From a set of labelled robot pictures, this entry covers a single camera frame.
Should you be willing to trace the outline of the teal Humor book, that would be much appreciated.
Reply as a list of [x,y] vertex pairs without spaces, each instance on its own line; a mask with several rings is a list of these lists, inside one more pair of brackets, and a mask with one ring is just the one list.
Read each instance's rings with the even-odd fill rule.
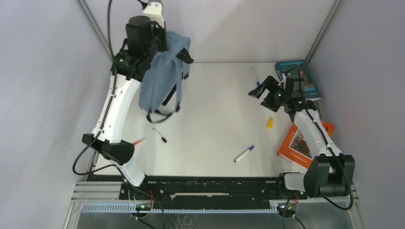
[[316,101],[321,99],[321,93],[305,60],[277,62],[275,70],[280,81],[283,81],[287,76],[297,78],[298,73],[300,73],[300,78],[304,81],[302,89],[306,100]]

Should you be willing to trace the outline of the blue-grey student backpack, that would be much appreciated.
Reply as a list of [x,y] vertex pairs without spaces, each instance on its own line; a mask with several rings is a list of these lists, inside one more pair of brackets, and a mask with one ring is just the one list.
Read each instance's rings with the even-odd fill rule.
[[[190,37],[168,31],[166,40],[168,50],[156,53],[140,85],[139,107],[147,113],[147,121],[154,124],[166,121],[180,110],[182,81],[189,77],[194,62],[189,53]],[[159,108],[166,106],[174,95],[174,110],[162,113]]]

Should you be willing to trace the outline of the orange Good Morning book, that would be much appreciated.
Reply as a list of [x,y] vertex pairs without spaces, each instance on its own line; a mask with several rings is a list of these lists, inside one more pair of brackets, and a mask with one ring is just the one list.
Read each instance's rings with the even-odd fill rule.
[[309,146],[295,124],[292,124],[277,155],[305,169],[309,168],[313,160]]

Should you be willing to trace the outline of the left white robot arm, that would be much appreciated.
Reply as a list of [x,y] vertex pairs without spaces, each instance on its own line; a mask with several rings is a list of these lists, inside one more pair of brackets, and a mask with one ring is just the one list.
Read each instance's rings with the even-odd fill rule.
[[84,134],[86,149],[92,148],[110,167],[116,167],[131,193],[138,199],[149,194],[144,183],[146,175],[134,157],[133,143],[122,139],[123,128],[131,101],[141,86],[152,60],[158,52],[168,50],[163,3],[160,0],[141,1],[143,13],[129,19],[127,36],[119,51],[110,51],[111,78],[105,104],[92,133]]

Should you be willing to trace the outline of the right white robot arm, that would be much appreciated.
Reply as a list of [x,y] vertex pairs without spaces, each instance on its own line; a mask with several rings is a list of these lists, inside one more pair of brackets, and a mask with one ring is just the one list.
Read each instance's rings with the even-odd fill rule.
[[268,94],[261,105],[274,112],[283,108],[302,133],[313,157],[305,173],[280,175],[282,182],[276,185],[278,196],[289,198],[295,191],[304,192],[309,198],[351,195],[355,160],[334,144],[314,102],[304,99],[299,78],[288,76],[281,85],[273,76],[268,76],[249,96],[258,99],[266,90]]

